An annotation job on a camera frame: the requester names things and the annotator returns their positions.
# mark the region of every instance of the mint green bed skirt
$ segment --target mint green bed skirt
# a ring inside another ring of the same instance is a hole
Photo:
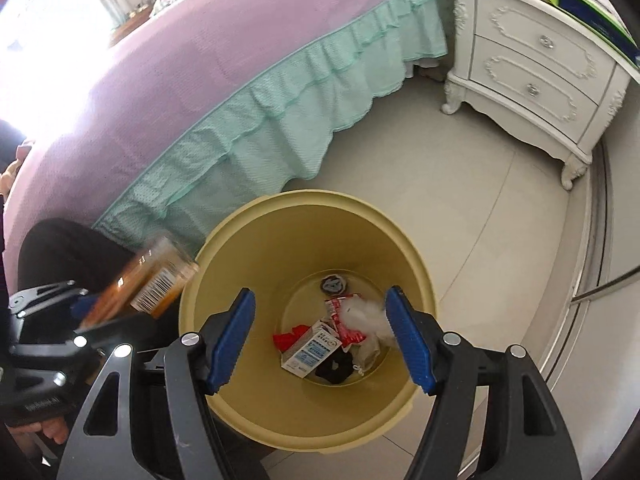
[[[132,249],[169,230],[195,252],[238,207],[313,178],[333,133],[402,86],[405,62],[447,53],[442,1],[386,0],[265,70],[180,136],[94,228]]]

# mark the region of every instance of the red paper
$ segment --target red paper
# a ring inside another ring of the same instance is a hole
[[[351,330],[345,327],[340,321],[340,308],[342,306],[342,300],[352,298],[353,296],[360,297],[359,294],[347,294],[346,296],[333,298],[324,302],[327,312],[334,322],[335,331],[338,333],[338,337],[342,342],[343,348],[347,348],[347,346],[349,346],[350,344],[362,343],[367,338],[367,336],[365,336],[362,332],[359,332],[358,330]]]
[[[297,325],[291,329],[291,332],[284,334],[273,334],[273,344],[281,353],[286,352],[295,342],[305,335],[306,331],[311,327],[308,325]]]

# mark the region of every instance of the nightstand drawer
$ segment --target nightstand drawer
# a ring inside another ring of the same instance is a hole
[[[476,37],[471,79],[521,104],[574,142],[597,108],[551,70],[485,38]]]
[[[616,63],[596,44],[519,0],[478,0],[477,8],[476,34],[530,57],[600,102]]]

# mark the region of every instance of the yellow trash can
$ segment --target yellow trash can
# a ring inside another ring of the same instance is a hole
[[[350,292],[383,301],[400,285],[416,310],[435,314],[427,270],[407,236],[356,198],[300,190],[260,198],[225,219],[197,257],[200,272],[180,303],[180,332],[227,310],[243,286],[255,293],[254,325],[213,411],[267,446],[335,452],[359,446],[405,416],[417,391],[402,354],[385,351],[374,370],[328,386],[280,367],[274,333],[326,315],[321,279],[345,276]]]

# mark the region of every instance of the wooden furniture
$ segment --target wooden furniture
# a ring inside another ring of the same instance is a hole
[[[589,28],[543,0],[455,0],[446,114],[462,101],[512,136],[585,173],[591,150],[640,73]]]
[[[123,25],[119,26],[116,30],[113,31],[111,35],[111,43],[110,46],[118,43],[122,38],[125,38],[129,34],[131,34],[134,30],[136,30],[140,25],[146,22],[149,19],[149,15],[153,10],[154,6],[149,5],[145,7],[145,9],[137,12],[133,18],[129,18]]]

